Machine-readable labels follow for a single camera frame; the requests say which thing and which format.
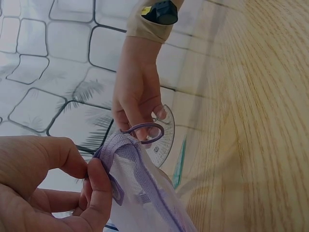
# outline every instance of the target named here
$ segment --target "wooden table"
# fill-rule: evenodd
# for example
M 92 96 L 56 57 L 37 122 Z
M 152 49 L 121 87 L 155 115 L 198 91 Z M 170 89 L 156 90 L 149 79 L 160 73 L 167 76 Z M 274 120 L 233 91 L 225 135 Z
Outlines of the wooden table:
M 208 0 L 175 95 L 198 231 L 309 231 L 309 1 Z

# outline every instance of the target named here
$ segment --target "wristwatch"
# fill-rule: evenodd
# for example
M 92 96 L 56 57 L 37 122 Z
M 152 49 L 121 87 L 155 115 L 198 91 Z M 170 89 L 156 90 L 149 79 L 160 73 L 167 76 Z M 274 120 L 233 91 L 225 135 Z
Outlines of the wristwatch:
M 161 25 L 172 25 L 178 21 L 177 7 L 171 0 L 144 7 L 141 16 L 148 21 Z

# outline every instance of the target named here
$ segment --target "mesh bag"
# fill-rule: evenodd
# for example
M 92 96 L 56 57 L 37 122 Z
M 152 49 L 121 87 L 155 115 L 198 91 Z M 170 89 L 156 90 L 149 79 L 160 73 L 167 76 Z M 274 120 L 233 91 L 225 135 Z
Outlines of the mesh bag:
M 94 157 L 109 175 L 111 220 L 120 232 L 197 231 L 171 183 L 133 136 L 115 132 Z

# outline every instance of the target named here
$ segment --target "wrist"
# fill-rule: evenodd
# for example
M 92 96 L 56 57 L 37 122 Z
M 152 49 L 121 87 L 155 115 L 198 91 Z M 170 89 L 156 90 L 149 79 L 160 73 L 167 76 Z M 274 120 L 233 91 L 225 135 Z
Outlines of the wrist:
M 122 53 L 142 64 L 155 64 L 161 46 L 161 43 L 149 39 L 127 36 Z

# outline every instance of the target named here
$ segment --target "skin-colored sleeve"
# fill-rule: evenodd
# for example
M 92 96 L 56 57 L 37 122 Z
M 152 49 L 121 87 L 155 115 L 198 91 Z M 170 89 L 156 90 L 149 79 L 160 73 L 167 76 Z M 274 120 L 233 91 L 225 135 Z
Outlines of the skin-colored sleeve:
M 140 0 L 127 21 L 127 36 L 141 37 L 164 44 L 169 37 L 173 25 L 160 25 L 150 22 L 141 16 L 141 11 L 144 7 L 152 6 L 160 1 L 162 0 Z M 172 0 L 178 11 L 183 1 L 184 0 Z

